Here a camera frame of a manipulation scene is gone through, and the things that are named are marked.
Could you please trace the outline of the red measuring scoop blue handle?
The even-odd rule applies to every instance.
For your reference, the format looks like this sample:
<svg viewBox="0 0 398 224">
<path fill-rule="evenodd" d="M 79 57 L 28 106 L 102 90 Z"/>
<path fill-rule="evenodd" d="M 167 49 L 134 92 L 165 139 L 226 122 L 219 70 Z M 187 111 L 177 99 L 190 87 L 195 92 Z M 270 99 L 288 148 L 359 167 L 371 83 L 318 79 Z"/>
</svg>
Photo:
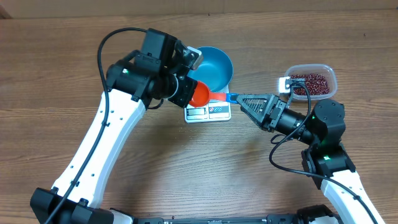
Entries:
<svg viewBox="0 0 398 224">
<path fill-rule="evenodd" d="M 192 95 L 191 100 L 188 102 L 190 106 L 202 107 L 207 105 L 211 100 L 225 101 L 228 103 L 237 104 L 237 93 L 215 93 L 210 91 L 208 86 L 201 81 L 197 82 L 197 86 Z"/>
</svg>

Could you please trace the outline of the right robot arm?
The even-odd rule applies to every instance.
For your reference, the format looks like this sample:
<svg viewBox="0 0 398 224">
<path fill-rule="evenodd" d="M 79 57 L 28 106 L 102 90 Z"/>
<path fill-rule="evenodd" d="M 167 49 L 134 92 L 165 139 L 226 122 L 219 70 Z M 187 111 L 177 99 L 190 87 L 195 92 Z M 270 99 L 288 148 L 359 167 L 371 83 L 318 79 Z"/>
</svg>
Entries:
<svg viewBox="0 0 398 224">
<path fill-rule="evenodd" d="M 346 129 L 345 108 L 331 99 L 309 105 L 303 115 L 289 109 L 276 95 L 238 95 L 237 104 L 262 130 L 308 145 L 301 152 L 302 170 L 330 201 L 336 214 L 324 206 L 298 211 L 301 223 L 383 223 L 349 158 L 341 137 Z"/>
</svg>

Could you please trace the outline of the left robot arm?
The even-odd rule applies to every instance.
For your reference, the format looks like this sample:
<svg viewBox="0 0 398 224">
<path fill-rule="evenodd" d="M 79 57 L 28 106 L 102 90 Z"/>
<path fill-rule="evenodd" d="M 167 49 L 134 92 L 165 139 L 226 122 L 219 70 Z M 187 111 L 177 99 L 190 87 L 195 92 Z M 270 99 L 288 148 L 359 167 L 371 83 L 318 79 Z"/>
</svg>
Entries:
<svg viewBox="0 0 398 224">
<path fill-rule="evenodd" d="M 184 108 L 197 81 L 188 77 L 203 61 L 200 50 L 155 29 L 143 45 L 100 71 L 103 93 L 95 118 L 62 175 L 37 188 L 30 206 L 40 223 L 133 223 L 126 212 L 101 208 L 109 175 L 131 131 L 151 101 Z"/>
</svg>

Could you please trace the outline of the blue bowl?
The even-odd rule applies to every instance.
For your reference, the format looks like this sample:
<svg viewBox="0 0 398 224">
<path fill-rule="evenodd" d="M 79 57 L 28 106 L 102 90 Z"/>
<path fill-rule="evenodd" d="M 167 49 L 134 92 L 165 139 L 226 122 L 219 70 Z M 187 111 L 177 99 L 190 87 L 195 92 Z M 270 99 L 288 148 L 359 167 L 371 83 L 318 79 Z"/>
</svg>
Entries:
<svg viewBox="0 0 398 224">
<path fill-rule="evenodd" d="M 201 81 L 212 92 L 229 92 L 229 83 L 233 79 L 233 63 L 228 55 L 216 47 L 199 47 L 203 61 L 196 70 L 191 70 L 188 77 Z"/>
</svg>

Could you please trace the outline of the white kitchen scale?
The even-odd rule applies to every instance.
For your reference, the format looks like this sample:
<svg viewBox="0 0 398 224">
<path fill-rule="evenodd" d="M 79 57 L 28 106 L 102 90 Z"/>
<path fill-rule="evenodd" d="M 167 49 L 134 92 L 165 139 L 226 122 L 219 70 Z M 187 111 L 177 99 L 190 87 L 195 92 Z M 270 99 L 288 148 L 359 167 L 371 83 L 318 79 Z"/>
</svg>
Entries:
<svg viewBox="0 0 398 224">
<path fill-rule="evenodd" d="M 184 118 L 187 123 L 229 121 L 231 105 L 228 102 L 216 100 L 211 100 L 207 105 L 197 108 L 188 104 L 184 108 Z"/>
</svg>

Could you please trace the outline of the red beans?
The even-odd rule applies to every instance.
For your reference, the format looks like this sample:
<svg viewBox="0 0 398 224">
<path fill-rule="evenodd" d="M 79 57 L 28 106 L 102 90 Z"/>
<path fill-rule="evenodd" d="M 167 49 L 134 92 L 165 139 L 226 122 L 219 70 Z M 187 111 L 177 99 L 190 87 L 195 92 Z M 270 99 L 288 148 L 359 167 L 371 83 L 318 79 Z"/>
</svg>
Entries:
<svg viewBox="0 0 398 224">
<path fill-rule="evenodd" d="M 309 73 L 304 75 L 291 75 L 290 77 L 291 79 L 304 79 L 305 86 L 312 96 L 325 95 L 330 91 L 328 82 L 323 75 Z"/>
</svg>

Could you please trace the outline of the clear plastic container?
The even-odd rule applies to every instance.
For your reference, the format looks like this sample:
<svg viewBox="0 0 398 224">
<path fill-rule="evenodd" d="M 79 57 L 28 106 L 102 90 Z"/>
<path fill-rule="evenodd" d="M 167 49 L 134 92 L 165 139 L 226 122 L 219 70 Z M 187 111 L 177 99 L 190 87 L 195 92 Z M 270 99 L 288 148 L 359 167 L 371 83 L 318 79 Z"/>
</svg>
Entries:
<svg viewBox="0 0 398 224">
<path fill-rule="evenodd" d="M 325 95 L 313 95 L 313 96 L 310 95 L 310 99 L 312 101 L 331 98 L 336 93 L 338 89 L 338 82 L 336 80 L 335 72 L 331 67 L 325 64 L 318 63 L 318 64 L 294 65 L 285 72 L 284 76 L 290 77 L 291 75 L 304 75 L 309 73 L 316 73 L 323 75 L 326 78 L 330 89 L 329 93 Z"/>
</svg>

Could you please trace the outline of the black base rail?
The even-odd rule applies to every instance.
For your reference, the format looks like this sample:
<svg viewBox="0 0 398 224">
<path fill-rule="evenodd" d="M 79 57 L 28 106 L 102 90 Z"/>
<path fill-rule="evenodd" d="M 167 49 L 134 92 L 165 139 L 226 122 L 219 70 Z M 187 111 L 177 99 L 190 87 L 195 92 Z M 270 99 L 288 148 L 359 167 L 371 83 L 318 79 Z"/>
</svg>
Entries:
<svg viewBox="0 0 398 224">
<path fill-rule="evenodd" d="M 185 218 L 164 219 L 136 218 L 132 215 L 110 208 L 115 215 L 114 223 L 136 223 L 136 224 L 339 224 L 343 223 L 338 215 L 332 213 L 326 206 L 317 205 L 312 208 L 301 209 L 296 214 L 269 214 L 266 217 L 235 217 L 235 218 Z"/>
</svg>

